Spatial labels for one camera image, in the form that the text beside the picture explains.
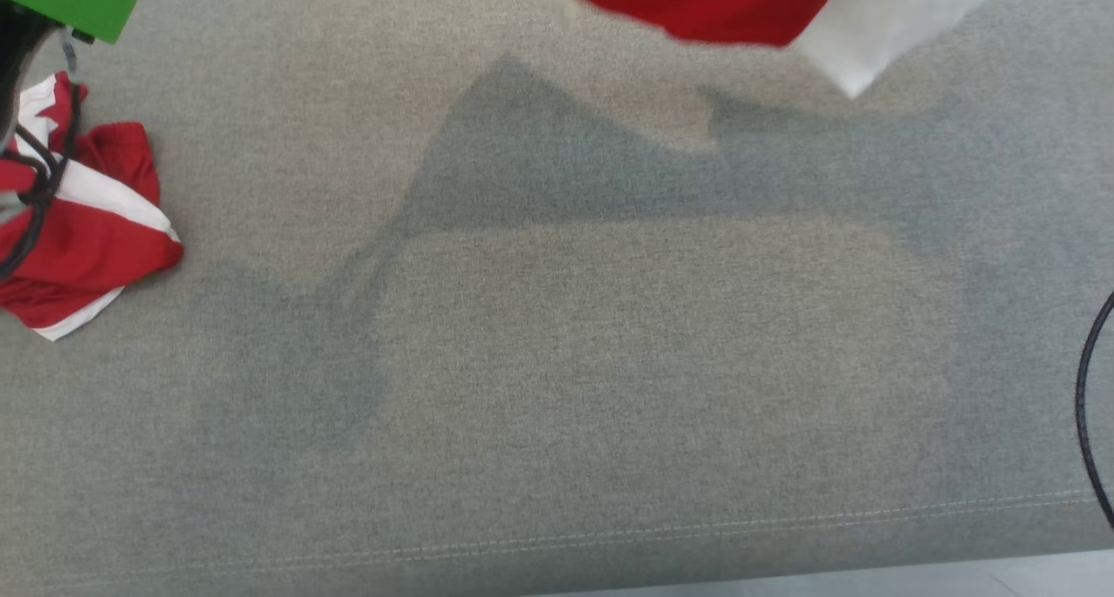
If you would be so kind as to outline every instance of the seam stitching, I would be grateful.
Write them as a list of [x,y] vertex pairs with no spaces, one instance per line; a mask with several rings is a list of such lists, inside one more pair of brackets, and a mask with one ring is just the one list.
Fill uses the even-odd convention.
[[[1067,496],[1081,495],[1085,491],[1052,492],[1052,493],[1008,497],[999,499],[935,503],[930,506],[898,508],[891,510],[874,510],[870,512],[823,515],[815,517],[762,519],[755,521],[730,521],[721,523],[705,523],[697,526],[662,527],[662,528],[617,530],[608,532],[567,535],[567,536],[555,536],[555,537],[489,540],[489,541],[466,542],[457,545],[411,547],[401,549],[382,549],[382,550],[370,550],[370,551],[333,554],[333,555],[321,555],[321,556],[299,556],[299,557],[256,559],[256,560],[244,560],[238,562],[233,561],[233,562],[196,564],[196,565],[183,565],[178,567],[162,567],[152,569],[140,569],[135,571],[116,571],[107,574],[70,574],[56,577],[52,580],[47,580],[47,584],[39,584],[39,585],[9,584],[7,586],[12,588],[16,587],[19,588],[41,587],[41,588],[56,588],[56,589],[84,588],[91,586],[111,586],[118,584],[128,584],[134,581],[144,581],[153,579],[173,580],[173,579],[216,577],[216,576],[240,575],[240,574],[255,574],[255,572],[282,572],[292,570],[332,569],[332,568],[345,568],[345,567],[358,567],[358,566],[371,566],[385,562],[402,564],[402,562],[428,561],[428,560],[439,560],[439,559],[461,558],[461,557],[477,557],[485,555],[520,554],[520,552],[540,551],[550,549],[595,547],[595,546],[608,546],[608,545],[628,545],[635,542],[657,542],[657,541],[681,540],[691,538],[707,538],[707,537],[722,538],[727,536],[739,536],[739,535],[756,534],[756,532],[786,532],[786,531],[799,531],[799,530],[810,530],[810,529],[832,529],[840,527],[888,523],[895,521],[931,519],[938,517],[967,515],[976,512],[991,512],[999,510],[1015,510],[1023,508],[1038,508],[1047,506],[1082,503],[1088,501],[1088,499],[1042,501],[1035,503],[991,506],[986,508],[964,508],[961,510],[947,510],[942,512],[910,515],[908,517],[864,519],[864,517],[877,517],[879,515],[888,515],[888,513],[912,512],[916,510],[925,510],[925,509],[954,508],[958,506],[978,506],[978,505],[987,505],[987,503],[995,503],[1003,501],[1020,501],[1027,499],[1039,499],[1049,497],[1067,497]],[[851,521],[840,520],[846,518],[859,518],[859,520],[851,520]],[[804,526],[779,525],[779,523],[799,522],[799,521],[820,521],[820,522],[815,525],[804,525]],[[733,527],[745,527],[745,529],[727,529],[727,530],[723,529]],[[652,536],[661,532],[687,532],[687,531],[692,531],[693,534],[671,534],[667,536]],[[636,538],[622,538],[633,535],[639,535],[639,536],[637,536]],[[453,549],[463,549],[463,550],[450,551]],[[65,580],[67,579],[80,579],[90,581],[66,584]]]

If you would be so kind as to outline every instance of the gray upholstery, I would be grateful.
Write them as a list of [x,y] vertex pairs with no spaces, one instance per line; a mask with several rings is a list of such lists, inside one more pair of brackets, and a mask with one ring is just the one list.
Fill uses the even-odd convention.
[[997,0],[847,101],[558,0],[141,0],[87,117],[148,126],[186,256],[58,344],[0,321],[0,594],[1114,546],[1072,418],[1112,21]]

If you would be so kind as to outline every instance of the red and white fabric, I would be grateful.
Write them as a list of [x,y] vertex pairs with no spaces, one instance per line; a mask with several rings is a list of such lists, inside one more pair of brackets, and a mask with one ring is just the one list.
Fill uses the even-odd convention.
[[[20,98],[20,125],[52,151],[70,117],[70,82],[52,75]],[[9,145],[37,157],[21,138]],[[35,173],[0,160],[0,205],[30,187]],[[182,244],[158,208],[158,176],[139,124],[98,126],[78,138],[42,232],[12,276],[0,281],[0,306],[56,341],[91,321],[127,284],[182,258]],[[0,255],[26,231],[30,209],[0,217]]]
[[857,97],[989,0],[587,0],[701,42],[792,46]]

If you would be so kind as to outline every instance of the gray fabric surface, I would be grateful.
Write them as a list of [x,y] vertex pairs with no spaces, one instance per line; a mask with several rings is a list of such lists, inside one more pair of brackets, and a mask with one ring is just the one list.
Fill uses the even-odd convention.
[[[0,594],[499,596],[1114,546],[1110,0],[847,101],[554,0],[143,0],[187,247],[0,321]],[[45,62],[40,69],[48,69]],[[1114,479],[1114,344],[1093,433]]]

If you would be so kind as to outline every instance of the black cable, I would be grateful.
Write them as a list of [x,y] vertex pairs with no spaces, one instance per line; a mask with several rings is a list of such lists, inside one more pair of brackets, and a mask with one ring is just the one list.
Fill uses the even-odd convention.
[[1098,343],[1098,335],[1103,332],[1106,320],[1110,319],[1111,311],[1114,311],[1114,293],[1107,296],[1098,316],[1095,316],[1094,324],[1091,324],[1091,334],[1087,335],[1086,344],[1083,344],[1083,355],[1079,356],[1079,372],[1075,378],[1075,430],[1079,434],[1079,451],[1083,453],[1083,464],[1087,469],[1087,477],[1091,478],[1091,487],[1095,489],[1095,498],[1098,499],[1098,507],[1103,509],[1106,522],[1114,529],[1114,508],[1111,508],[1110,498],[1106,497],[1106,489],[1103,488],[1103,480],[1098,477],[1098,468],[1095,466],[1095,457],[1091,451],[1091,437],[1087,433],[1087,370],[1091,366],[1091,355],[1095,352],[1095,344]]
[[61,159],[55,160],[55,156],[50,153],[50,149],[46,148],[36,137],[28,134],[27,130],[22,128],[23,140],[31,146],[32,149],[40,157],[42,157],[43,165],[39,164],[39,160],[28,159],[28,157],[20,156],[20,154],[13,154],[11,151],[4,151],[3,157],[13,162],[22,162],[32,166],[36,169],[36,182],[28,195],[20,195],[20,200],[27,202],[28,207],[31,208],[31,221],[29,221],[27,228],[21,233],[19,241],[16,241],[16,246],[12,247],[8,255],[4,256],[3,261],[0,261],[0,281],[4,281],[11,273],[19,268],[20,264],[27,260],[27,256],[31,254],[31,249],[35,248],[35,244],[39,241],[39,235],[42,233],[42,225],[47,221],[47,209],[50,208],[51,200],[55,194],[58,192],[58,187],[62,182],[62,177],[66,173],[66,167],[69,164],[70,158],[74,156],[74,146],[77,140],[78,124],[81,120],[81,105],[80,105],[80,92],[81,87],[76,81],[70,82],[70,125],[66,129],[66,138],[62,141]]

